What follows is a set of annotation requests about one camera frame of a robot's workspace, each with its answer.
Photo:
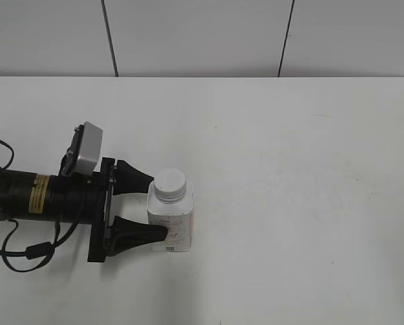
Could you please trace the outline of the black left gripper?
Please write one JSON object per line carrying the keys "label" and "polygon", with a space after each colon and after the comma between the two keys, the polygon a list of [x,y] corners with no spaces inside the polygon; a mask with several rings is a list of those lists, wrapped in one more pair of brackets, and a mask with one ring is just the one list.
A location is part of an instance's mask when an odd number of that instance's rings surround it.
{"label": "black left gripper", "polygon": [[117,255],[129,249],[162,242],[166,239],[168,229],[162,225],[138,223],[115,216],[110,223],[110,209],[114,195],[147,194],[154,178],[124,160],[102,158],[100,171],[92,177],[91,187],[94,191],[95,204],[91,220],[89,252],[87,261],[103,263],[109,255]]}

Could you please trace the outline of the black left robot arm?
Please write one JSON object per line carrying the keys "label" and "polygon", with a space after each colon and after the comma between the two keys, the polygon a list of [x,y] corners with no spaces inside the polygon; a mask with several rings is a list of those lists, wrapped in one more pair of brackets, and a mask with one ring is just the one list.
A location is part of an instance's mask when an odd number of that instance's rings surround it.
{"label": "black left robot arm", "polygon": [[107,257],[137,246],[161,242],[167,228],[110,217],[113,196],[145,194],[152,177],[123,160],[103,158],[90,176],[42,175],[0,168],[0,221],[25,219],[91,227],[87,260],[103,263]]}

